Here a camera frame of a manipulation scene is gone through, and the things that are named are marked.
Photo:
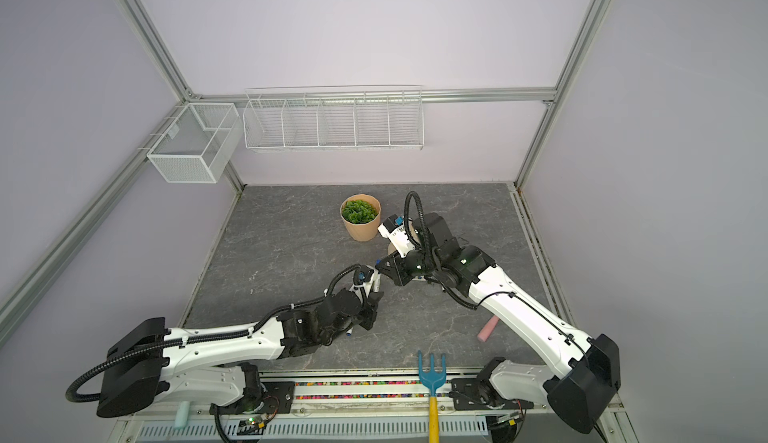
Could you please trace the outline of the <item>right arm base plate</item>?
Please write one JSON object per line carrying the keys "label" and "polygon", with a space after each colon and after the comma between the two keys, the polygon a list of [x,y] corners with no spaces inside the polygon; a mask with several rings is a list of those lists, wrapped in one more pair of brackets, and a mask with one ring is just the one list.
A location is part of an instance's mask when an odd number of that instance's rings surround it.
{"label": "right arm base plate", "polygon": [[449,381],[449,397],[458,411],[530,410],[527,400],[508,399],[493,389],[488,381],[478,378],[453,378]]}

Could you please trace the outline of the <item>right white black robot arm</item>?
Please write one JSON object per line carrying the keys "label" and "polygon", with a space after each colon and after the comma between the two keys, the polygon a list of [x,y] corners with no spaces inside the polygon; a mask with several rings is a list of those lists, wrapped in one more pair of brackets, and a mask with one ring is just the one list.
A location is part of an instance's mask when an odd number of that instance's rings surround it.
{"label": "right white black robot arm", "polygon": [[545,404],[573,430],[592,432],[621,387],[620,351],[610,337],[592,337],[555,315],[484,250],[460,244],[437,213],[415,221],[392,215],[378,231],[393,247],[380,273],[399,286],[436,283],[463,306],[488,310],[544,362],[542,375],[504,358],[487,364],[476,380],[490,405]]}

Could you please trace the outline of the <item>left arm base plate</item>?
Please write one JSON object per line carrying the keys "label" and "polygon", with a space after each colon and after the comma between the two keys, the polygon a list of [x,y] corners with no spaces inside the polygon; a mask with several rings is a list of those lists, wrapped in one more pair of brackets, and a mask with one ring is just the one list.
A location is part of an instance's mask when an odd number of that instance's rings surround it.
{"label": "left arm base plate", "polygon": [[256,396],[243,396],[218,411],[220,415],[286,414],[291,411],[295,388],[294,381],[267,381]]}

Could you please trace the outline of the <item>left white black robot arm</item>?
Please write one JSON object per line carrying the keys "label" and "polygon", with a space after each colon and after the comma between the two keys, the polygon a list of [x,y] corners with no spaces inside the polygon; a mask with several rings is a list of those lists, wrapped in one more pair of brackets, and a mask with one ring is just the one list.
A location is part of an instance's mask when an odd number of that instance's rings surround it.
{"label": "left white black robot arm", "polygon": [[164,318],[151,318],[76,378],[65,397],[96,403],[101,418],[170,401],[256,408],[265,395],[259,362],[312,354],[354,326],[371,329],[382,297],[377,285],[358,285],[279,307],[255,323],[209,329],[168,328]]}

